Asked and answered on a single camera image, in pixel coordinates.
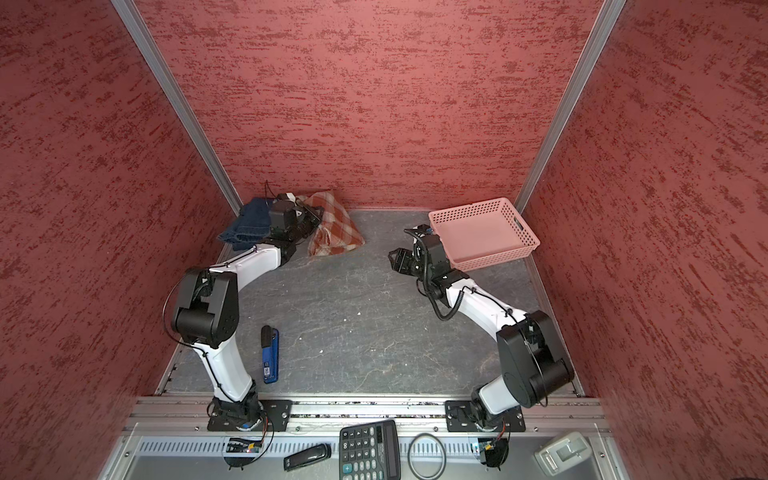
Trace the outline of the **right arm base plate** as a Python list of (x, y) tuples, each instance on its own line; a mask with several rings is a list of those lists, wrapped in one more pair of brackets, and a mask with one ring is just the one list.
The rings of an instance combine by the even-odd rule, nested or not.
[(449, 400), (444, 404), (449, 432), (521, 433), (526, 430), (522, 409), (489, 413), (479, 400)]

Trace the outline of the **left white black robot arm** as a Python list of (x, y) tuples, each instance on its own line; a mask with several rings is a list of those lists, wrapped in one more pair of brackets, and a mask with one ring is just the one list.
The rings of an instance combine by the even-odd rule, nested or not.
[(267, 429), (256, 382), (236, 342), (239, 291), (289, 262), (297, 245), (321, 225), (323, 214), (322, 207), (278, 200), (269, 209), (266, 237), (223, 263), (187, 270), (178, 283), (171, 339), (196, 352), (212, 383), (211, 427), (226, 423), (244, 432)]

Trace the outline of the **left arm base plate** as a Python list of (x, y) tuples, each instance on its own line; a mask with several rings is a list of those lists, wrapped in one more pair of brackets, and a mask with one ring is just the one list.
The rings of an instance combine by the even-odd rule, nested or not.
[(214, 399), (207, 409), (209, 432), (256, 434), (272, 429), (284, 432), (294, 402), (287, 399), (252, 398), (243, 404)]

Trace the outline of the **red cloth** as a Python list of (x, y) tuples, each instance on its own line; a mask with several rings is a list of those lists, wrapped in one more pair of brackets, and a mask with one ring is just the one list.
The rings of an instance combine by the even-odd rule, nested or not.
[(322, 221), (309, 242), (310, 256), (343, 254), (365, 244), (362, 234), (333, 190), (301, 195), (298, 199), (308, 206), (324, 210)]

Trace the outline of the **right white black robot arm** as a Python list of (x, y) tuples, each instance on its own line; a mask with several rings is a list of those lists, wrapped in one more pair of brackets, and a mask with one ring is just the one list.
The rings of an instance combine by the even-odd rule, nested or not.
[(417, 291), (439, 320), (461, 314), (495, 340), (500, 375), (471, 395), (468, 418), (476, 427), (493, 431), (510, 411), (546, 407), (551, 394), (574, 380), (575, 369), (550, 316), (514, 308), (482, 289), (451, 265), (430, 226), (404, 233), (412, 246), (388, 253), (392, 270), (415, 279)]

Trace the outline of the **dark denim button skirt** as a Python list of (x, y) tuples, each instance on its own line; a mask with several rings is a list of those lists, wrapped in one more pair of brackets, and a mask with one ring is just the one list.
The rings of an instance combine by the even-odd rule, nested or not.
[(255, 245), (256, 242), (235, 241), (232, 243), (232, 248), (234, 251), (243, 251), (253, 248)]

